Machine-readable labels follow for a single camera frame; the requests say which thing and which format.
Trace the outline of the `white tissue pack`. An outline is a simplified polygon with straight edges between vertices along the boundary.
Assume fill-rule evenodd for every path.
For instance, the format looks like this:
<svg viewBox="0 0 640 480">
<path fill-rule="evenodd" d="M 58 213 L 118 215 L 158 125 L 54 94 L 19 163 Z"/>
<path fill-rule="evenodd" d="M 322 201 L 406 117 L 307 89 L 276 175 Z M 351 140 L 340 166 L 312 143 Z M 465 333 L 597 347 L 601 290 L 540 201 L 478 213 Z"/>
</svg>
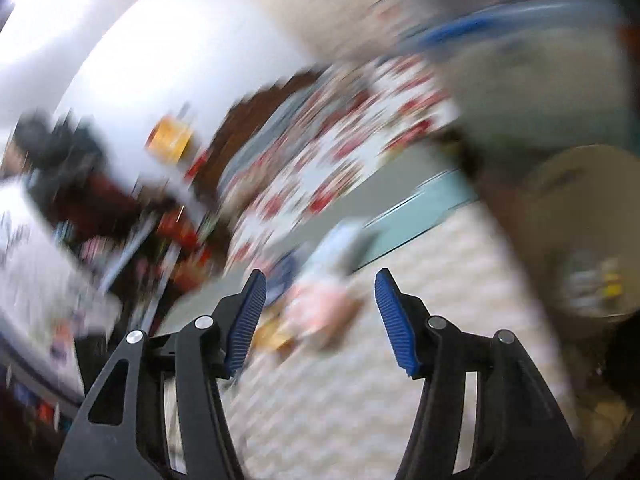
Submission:
<svg viewBox="0 0 640 480">
<path fill-rule="evenodd" d="M 363 218 L 347 218 L 337 223 L 303 265 L 300 280 L 305 284 L 347 286 L 378 231 Z"/>
</svg>

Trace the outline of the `zigzag patterned blanket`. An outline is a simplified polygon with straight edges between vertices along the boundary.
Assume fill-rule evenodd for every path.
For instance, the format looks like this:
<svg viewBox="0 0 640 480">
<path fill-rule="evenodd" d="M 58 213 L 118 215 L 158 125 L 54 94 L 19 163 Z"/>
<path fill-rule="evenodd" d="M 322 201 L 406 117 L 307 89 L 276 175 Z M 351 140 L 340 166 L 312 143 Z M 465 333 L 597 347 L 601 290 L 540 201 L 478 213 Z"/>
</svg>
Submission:
<svg viewBox="0 0 640 480">
<path fill-rule="evenodd" d="M 213 384 L 239 478 L 582 478 L 558 345 L 460 171 L 393 162 L 258 268 L 301 242 Z"/>
</svg>

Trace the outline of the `cluttered metal shelf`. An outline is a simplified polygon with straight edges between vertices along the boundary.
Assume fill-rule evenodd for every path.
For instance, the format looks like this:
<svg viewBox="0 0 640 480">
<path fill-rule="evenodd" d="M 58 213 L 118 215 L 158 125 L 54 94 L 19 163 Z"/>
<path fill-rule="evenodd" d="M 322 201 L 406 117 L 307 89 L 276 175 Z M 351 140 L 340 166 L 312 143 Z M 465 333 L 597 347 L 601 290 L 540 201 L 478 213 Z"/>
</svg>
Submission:
<svg viewBox="0 0 640 480">
<path fill-rule="evenodd" d="M 227 249 L 165 185 L 123 191 L 88 122 L 23 115 L 1 164 L 1 367 L 18 398 L 76 408 L 126 331 L 155 330 Z"/>
</svg>

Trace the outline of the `carved wooden headboard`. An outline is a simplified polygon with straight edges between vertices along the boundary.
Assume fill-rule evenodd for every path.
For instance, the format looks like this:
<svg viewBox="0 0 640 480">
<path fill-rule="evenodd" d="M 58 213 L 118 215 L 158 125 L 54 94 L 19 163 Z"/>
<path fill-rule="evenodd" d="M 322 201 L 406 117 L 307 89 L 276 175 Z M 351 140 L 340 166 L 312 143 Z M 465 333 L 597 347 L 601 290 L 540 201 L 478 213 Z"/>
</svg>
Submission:
<svg viewBox="0 0 640 480">
<path fill-rule="evenodd" d="M 298 90 L 311 86 L 321 70 L 302 70 L 243 96 L 228 111 L 212 142 L 196 164 L 191 188 L 198 200 L 213 205 L 221 175 L 232 157 L 265 125 L 276 109 Z"/>
</svg>

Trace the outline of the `beige trash bin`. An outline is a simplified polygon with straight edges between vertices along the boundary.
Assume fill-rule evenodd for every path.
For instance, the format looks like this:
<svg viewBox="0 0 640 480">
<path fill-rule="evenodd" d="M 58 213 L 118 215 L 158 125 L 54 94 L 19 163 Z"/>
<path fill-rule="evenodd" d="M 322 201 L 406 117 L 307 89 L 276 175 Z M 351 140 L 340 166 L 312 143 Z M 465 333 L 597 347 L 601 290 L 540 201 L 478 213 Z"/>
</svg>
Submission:
<svg viewBox="0 0 640 480">
<path fill-rule="evenodd" d="M 639 159 L 569 148 L 525 180 L 522 259 L 546 306 L 579 338 L 639 309 Z"/>
</svg>

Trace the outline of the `pink paper cup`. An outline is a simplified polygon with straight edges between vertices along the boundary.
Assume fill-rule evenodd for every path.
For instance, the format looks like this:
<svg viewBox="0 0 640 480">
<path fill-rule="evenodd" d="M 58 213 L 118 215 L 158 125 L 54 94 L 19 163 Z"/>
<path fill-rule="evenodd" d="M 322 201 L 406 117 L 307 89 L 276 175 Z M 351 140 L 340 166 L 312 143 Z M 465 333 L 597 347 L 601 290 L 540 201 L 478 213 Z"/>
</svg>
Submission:
<svg viewBox="0 0 640 480">
<path fill-rule="evenodd" d="M 284 319 L 298 340 L 324 350 L 338 344 L 362 306 L 363 300 L 337 278 L 298 281 L 286 294 Z"/>
</svg>

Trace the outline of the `floral bed sheet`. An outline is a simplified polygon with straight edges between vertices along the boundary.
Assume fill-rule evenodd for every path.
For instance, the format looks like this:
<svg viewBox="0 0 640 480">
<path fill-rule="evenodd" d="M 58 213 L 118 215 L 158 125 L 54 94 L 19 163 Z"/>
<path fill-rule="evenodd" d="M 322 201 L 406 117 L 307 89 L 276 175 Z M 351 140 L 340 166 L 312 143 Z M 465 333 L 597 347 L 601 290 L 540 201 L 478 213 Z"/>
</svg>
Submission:
<svg viewBox="0 0 640 480">
<path fill-rule="evenodd" d="M 231 233 L 224 267 L 255 261 L 459 116 L 420 55 L 330 66 L 287 98 L 224 168 L 219 211 Z"/>
</svg>

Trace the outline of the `blue milk carton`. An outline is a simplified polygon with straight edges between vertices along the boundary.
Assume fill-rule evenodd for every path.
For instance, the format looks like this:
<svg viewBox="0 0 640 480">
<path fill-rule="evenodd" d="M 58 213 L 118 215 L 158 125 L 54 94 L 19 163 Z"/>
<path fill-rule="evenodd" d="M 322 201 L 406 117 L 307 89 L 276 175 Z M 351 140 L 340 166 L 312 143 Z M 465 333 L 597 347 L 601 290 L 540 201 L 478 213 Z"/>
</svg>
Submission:
<svg viewBox="0 0 640 480">
<path fill-rule="evenodd" d="M 266 307 L 276 304 L 288 292 L 304 261 L 303 249 L 296 248 L 277 258 L 270 266 L 266 273 Z"/>
</svg>

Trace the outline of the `yellow paper bag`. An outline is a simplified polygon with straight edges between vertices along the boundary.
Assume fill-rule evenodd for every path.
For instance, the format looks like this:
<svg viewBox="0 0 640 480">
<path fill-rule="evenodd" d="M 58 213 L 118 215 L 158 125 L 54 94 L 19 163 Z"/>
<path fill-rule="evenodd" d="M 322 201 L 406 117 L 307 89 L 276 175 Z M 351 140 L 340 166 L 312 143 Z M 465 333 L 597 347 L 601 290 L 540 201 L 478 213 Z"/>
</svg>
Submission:
<svg viewBox="0 0 640 480">
<path fill-rule="evenodd" d="M 183 119 L 165 115 L 152 129 L 145 149 L 159 162 L 175 165 L 186 154 L 194 130 Z"/>
</svg>

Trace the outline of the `orange peel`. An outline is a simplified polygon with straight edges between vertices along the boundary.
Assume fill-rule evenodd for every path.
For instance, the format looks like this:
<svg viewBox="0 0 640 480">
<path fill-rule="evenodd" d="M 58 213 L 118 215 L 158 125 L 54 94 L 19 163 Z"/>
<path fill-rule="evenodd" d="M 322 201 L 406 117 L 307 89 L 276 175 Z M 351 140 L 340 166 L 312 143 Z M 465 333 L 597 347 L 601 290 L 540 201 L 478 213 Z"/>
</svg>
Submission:
<svg viewBox="0 0 640 480">
<path fill-rule="evenodd" d="M 280 362 L 284 362 L 292 356 L 297 344 L 295 334 L 282 318 L 266 318 L 256 328 L 252 348 L 255 351 L 272 353 Z"/>
</svg>

